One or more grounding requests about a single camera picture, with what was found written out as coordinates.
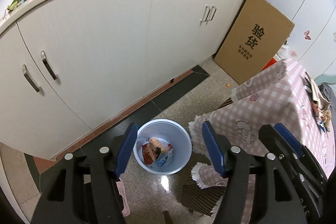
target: butterfly sticker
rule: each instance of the butterfly sticker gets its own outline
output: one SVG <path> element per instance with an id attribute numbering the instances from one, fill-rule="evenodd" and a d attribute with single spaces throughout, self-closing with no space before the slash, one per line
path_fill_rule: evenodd
<path id="1" fill-rule="evenodd" d="M 311 38 L 309 36 L 309 32 L 310 32 L 310 30 L 308 30 L 308 31 L 306 31 L 306 32 L 303 33 L 305 35 L 304 38 L 307 39 L 307 40 L 311 40 Z"/>

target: cartoon print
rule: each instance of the cartoon print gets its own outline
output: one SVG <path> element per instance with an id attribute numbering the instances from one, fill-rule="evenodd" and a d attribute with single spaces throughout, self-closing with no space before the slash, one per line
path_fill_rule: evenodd
<path id="1" fill-rule="evenodd" d="M 237 125 L 237 136 L 243 139 L 247 144 L 251 144 L 255 140 L 255 136 L 253 134 L 252 124 L 250 122 L 246 123 L 244 121 L 238 121 Z"/>
<path id="2" fill-rule="evenodd" d="M 251 79 L 248 79 L 245 83 L 244 86 L 246 86 L 247 88 L 250 88 L 253 86 L 253 77 Z"/>
<path id="3" fill-rule="evenodd" d="M 259 97 L 258 93 L 254 93 L 250 96 L 250 101 L 256 101 Z"/>
<path id="4" fill-rule="evenodd" d="M 310 130 L 310 126 L 309 126 L 309 122 L 308 122 L 308 112 L 307 112 L 305 106 L 301 106 L 301 109 L 300 109 L 300 118 L 303 120 L 303 124 L 306 127 L 308 127 L 308 129 Z"/>
<path id="5" fill-rule="evenodd" d="M 310 38 L 310 36 L 309 36 L 309 32 L 310 32 L 310 30 L 308 30 L 308 31 L 306 31 L 306 32 L 304 32 L 303 34 L 305 35 L 305 39 L 306 40 L 311 40 L 311 38 Z"/>
<path id="6" fill-rule="evenodd" d="M 214 111 L 210 112 L 210 113 L 207 113 L 203 118 L 203 122 L 205 122 L 205 121 L 212 122 L 213 114 L 214 114 Z"/>

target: red object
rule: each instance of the red object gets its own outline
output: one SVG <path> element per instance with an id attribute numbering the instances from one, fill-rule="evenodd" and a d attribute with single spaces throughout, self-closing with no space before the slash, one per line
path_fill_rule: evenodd
<path id="1" fill-rule="evenodd" d="M 277 61 L 274 58 L 272 58 L 262 70 L 265 70 L 268 67 L 271 67 L 271 65 L 275 64 L 276 62 Z"/>
<path id="2" fill-rule="evenodd" d="M 310 30 L 308 30 L 308 31 L 306 31 L 306 32 L 304 32 L 303 34 L 305 35 L 305 39 L 306 40 L 311 40 L 311 38 L 310 38 L 310 36 L 309 36 L 309 32 L 310 32 Z"/>

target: dark floor tile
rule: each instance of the dark floor tile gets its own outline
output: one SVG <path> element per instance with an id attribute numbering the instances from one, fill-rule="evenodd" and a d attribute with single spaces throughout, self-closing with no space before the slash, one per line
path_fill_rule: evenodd
<path id="1" fill-rule="evenodd" d="M 155 97 L 152 101 L 161 111 L 163 111 L 208 77 L 208 74 L 205 75 L 193 72 L 191 75 L 188 75 L 186 78 Z"/>
<path id="2" fill-rule="evenodd" d="M 204 75 L 209 75 L 200 65 L 197 65 L 192 68 L 194 72 L 202 73 Z"/>
<path id="3" fill-rule="evenodd" d="M 31 176 L 36 184 L 37 189 L 40 191 L 40 173 L 36 167 L 33 156 L 25 153 L 26 162 L 30 171 Z"/>
<path id="4" fill-rule="evenodd" d="M 95 137 L 92 141 L 82 146 L 84 153 L 91 153 L 97 151 L 102 146 L 109 146 L 114 137 L 123 135 L 131 122 L 134 122 L 140 128 L 146 122 L 149 122 L 155 116 L 160 114 L 160 110 L 155 106 L 152 101 L 149 101 L 132 114 L 128 115 L 125 119 L 121 120 L 115 126 L 109 128 L 99 136 Z"/>

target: trash can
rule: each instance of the trash can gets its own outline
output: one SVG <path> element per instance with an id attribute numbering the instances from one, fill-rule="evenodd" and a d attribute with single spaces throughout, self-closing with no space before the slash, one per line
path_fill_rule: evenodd
<path id="1" fill-rule="evenodd" d="M 151 137 L 161 138 L 171 144 L 174 156 L 164 166 L 153 163 L 145 165 L 142 161 L 142 146 L 148 143 Z M 138 130 L 138 138 L 133 148 L 134 156 L 142 168 L 155 175 L 171 175 L 180 171 L 188 163 L 192 143 L 187 131 L 177 122 L 157 119 L 145 123 Z"/>

